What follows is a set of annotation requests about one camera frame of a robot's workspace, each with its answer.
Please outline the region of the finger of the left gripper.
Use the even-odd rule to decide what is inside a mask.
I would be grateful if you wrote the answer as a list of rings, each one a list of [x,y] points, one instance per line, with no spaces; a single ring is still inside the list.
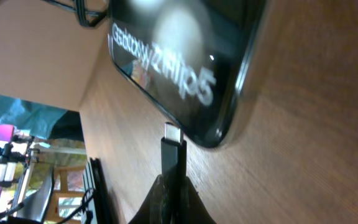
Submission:
[[[86,0],[72,0],[72,5],[57,0],[42,0],[52,6],[74,13],[80,26],[97,27],[107,18],[108,8],[102,11],[94,11],[87,8]]]

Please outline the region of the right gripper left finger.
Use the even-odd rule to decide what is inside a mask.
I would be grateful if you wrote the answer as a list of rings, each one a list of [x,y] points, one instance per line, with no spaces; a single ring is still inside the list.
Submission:
[[[128,224],[170,223],[169,193],[163,175],[158,175],[138,212]]]

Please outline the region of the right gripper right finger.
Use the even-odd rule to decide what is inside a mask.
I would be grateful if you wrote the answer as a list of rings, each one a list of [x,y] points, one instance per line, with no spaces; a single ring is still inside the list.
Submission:
[[[180,224],[216,224],[189,177],[185,177],[180,190],[178,222]]]

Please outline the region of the black Galaxy smartphone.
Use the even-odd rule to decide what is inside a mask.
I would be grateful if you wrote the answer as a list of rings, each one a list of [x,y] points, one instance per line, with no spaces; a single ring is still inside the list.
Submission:
[[[222,144],[239,111],[267,1],[108,6],[113,65],[195,144]]]

